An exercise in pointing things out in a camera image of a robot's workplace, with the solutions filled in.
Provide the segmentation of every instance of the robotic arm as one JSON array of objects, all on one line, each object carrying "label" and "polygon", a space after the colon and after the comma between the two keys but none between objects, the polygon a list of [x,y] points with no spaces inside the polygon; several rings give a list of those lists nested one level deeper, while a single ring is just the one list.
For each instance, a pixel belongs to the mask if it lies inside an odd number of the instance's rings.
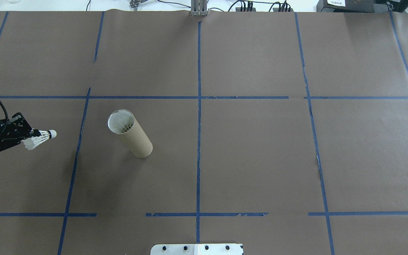
[{"label": "robotic arm", "polygon": [[9,119],[1,100],[0,106],[5,115],[5,119],[0,119],[0,152],[20,144],[21,141],[28,150],[32,150],[42,142],[56,137],[54,130],[32,129],[21,113],[16,113]]}]

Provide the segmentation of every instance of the shuttlecock tube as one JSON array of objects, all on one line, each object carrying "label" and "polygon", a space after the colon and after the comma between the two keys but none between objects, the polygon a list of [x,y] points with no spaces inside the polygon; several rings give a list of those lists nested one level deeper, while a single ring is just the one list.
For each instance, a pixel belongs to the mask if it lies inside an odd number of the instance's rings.
[{"label": "shuttlecock tube", "polygon": [[151,141],[130,111],[120,109],[111,113],[108,128],[125,142],[136,157],[145,158],[152,153]]}]

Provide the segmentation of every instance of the wire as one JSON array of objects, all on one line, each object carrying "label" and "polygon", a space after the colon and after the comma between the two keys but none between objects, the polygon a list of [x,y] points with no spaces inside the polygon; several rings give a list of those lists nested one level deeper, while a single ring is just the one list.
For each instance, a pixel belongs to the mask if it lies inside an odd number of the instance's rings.
[{"label": "wire", "polygon": [[209,10],[211,10],[211,9],[216,9],[216,10],[220,10],[220,11],[224,12],[224,10],[222,10],[222,9],[220,9],[220,8],[217,8],[217,7],[209,8]]},{"label": "wire", "polygon": [[278,11],[282,11],[282,12],[290,11],[290,5],[287,3],[287,0],[284,0],[284,3],[282,5],[282,7],[281,7],[281,10],[278,10]]},{"label": "wire", "polygon": [[257,2],[257,1],[251,1],[253,3],[258,3],[258,4],[274,4],[274,3],[268,3],[268,2]]},{"label": "wire", "polygon": [[280,3],[280,2],[274,2],[274,3],[272,4],[272,6],[270,6],[270,9],[269,9],[268,11],[270,12],[270,11],[272,10],[273,6],[276,5],[276,4],[279,5],[278,8],[281,8],[281,3]]},{"label": "wire", "polygon": [[5,118],[5,122],[4,122],[3,129],[2,129],[1,132],[0,132],[0,136],[1,136],[1,135],[4,133],[5,128],[7,127],[7,124],[8,124],[8,122],[9,122],[9,116],[7,115],[7,111],[6,111],[6,109],[5,109],[4,105],[3,105],[3,103],[1,102],[1,100],[0,100],[0,106],[1,106],[1,108],[3,109],[3,111],[4,111],[4,118]]},{"label": "wire", "polygon": [[89,7],[90,4],[91,4],[91,0],[89,0],[89,2],[86,5],[86,11],[87,11],[87,8]]},{"label": "wire", "polygon": [[160,3],[165,3],[165,4],[174,4],[174,5],[181,5],[181,6],[184,6],[184,7],[187,7],[187,8],[191,8],[191,6],[188,6],[188,5],[183,5],[183,4],[180,4],[180,3],[174,3],[174,2],[166,2],[166,1],[161,1],[161,0],[157,0],[158,2],[160,2]]},{"label": "wire", "polygon": [[236,3],[238,3],[238,2],[241,3],[241,4],[240,4],[240,10],[242,10],[242,3],[243,3],[243,8],[246,8],[245,1],[237,0],[237,1],[235,1],[235,2],[231,5],[231,7],[228,9],[228,11],[231,11],[231,9],[233,8],[233,6],[234,6]]}]

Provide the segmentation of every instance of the metal bracket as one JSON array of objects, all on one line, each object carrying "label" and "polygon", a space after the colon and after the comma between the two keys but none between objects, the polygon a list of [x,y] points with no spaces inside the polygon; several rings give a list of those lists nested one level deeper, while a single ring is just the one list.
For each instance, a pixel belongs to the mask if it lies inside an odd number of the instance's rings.
[{"label": "metal bracket", "polygon": [[235,11],[237,11],[237,12],[249,12],[249,11],[256,11],[256,8],[253,8],[253,9],[250,8],[249,10],[248,10],[248,8],[246,8],[244,10],[243,7],[236,7]]},{"label": "metal bracket", "polygon": [[147,0],[131,0],[130,1],[130,7],[133,8],[133,10],[138,10],[138,6],[140,3],[144,3]]},{"label": "metal bracket", "polygon": [[280,10],[280,8],[274,8],[273,12],[294,12],[294,10],[292,8],[287,8],[284,10]]},{"label": "metal bracket", "polygon": [[154,245],[151,255],[243,255],[242,244]]},{"label": "metal bracket", "polygon": [[207,0],[191,0],[191,16],[207,16]]},{"label": "metal bracket", "polygon": [[32,137],[33,133],[33,129],[23,115],[16,113],[7,124],[4,134],[1,134],[0,152],[20,144],[21,140]]}]

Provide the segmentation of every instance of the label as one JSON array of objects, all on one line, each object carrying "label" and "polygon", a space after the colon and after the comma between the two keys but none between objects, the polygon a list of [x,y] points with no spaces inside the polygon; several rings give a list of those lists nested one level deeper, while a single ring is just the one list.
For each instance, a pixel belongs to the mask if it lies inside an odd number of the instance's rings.
[{"label": "label", "polygon": [[335,11],[335,9],[324,7],[324,8],[322,8],[321,12],[333,12],[333,11]]},{"label": "label", "polygon": [[345,7],[345,0],[327,0],[329,5],[343,6]]}]

